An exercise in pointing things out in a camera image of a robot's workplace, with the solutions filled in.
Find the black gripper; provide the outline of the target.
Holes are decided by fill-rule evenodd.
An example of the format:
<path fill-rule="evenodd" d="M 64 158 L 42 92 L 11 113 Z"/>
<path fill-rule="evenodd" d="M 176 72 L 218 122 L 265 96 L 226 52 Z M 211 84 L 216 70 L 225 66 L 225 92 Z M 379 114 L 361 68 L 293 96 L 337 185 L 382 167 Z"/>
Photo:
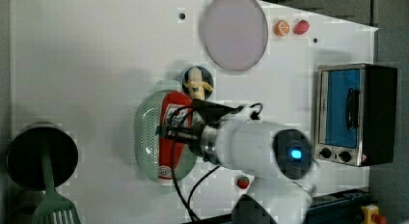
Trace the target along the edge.
<path fill-rule="evenodd" d="M 192 154 L 200 154 L 204 129 L 204 123 L 195 123 L 191 127 L 161 125 L 156 128 L 156 134 L 162 139 L 186 144 Z"/>

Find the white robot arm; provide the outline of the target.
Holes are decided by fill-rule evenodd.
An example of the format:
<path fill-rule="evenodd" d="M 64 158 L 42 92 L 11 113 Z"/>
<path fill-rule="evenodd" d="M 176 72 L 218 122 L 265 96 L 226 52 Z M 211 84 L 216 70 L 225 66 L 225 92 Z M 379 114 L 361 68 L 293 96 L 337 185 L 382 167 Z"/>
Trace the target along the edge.
<path fill-rule="evenodd" d="M 232 208 L 232 224 L 304 224 L 316 188 L 318 164 L 303 132 L 261 121 L 222 121 L 190 127 L 163 125 L 164 139 L 253 181 Z"/>

